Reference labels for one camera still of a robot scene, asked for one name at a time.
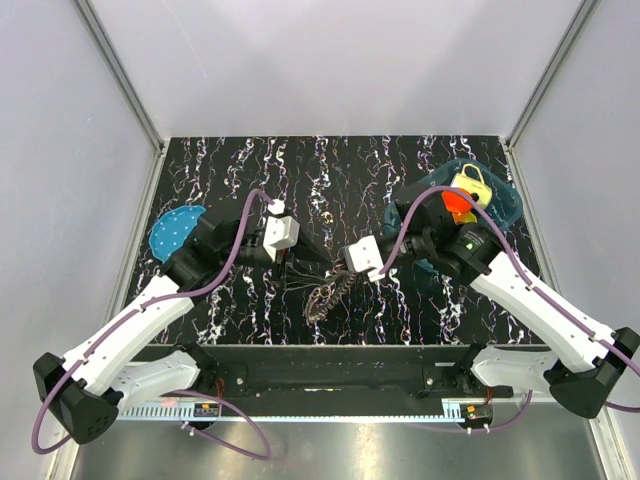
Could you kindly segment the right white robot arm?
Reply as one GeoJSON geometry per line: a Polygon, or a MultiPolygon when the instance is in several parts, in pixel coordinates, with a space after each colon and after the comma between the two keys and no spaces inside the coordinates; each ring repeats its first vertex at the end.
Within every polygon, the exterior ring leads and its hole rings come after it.
{"type": "Polygon", "coordinates": [[[495,387],[540,392],[586,419],[610,406],[625,370],[639,370],[638,333],[594,320],[530,273],[468,191],[420,184],[410,191],[396,234],[369,235],[342,249],[348,271],[377,282],[403,263],[426,260],[496,302],[547,347],[472,347],[454,371],[457,390],[470,397],[495,387]]]}

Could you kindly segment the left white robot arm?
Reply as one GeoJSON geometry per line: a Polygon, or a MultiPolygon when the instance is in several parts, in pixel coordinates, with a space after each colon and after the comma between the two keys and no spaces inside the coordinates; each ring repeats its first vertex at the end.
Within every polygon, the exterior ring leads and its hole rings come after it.
{"type": "Polygon", "coordinates": [[[47,451],[39,443],[45,413],[62,425],[68,439],[87,444],[121,412],[152,397],[177,390],[208,394],[215,386],[216,362],[199,347],[179,346],[139,367],[129,363],[217,288],[234,266],[261,267],[286,279],[300,262],[330,262],[289,211],[268,213],[265,225],[254,230],[247,224],[247,216],[217,220],[202,207],[180,207],[156,222],[149,243],[162,262],[158,274],[88,340],[62,356],[46,352],[34,362],[42,402],[31,434],[36,452],[47,451]]]}

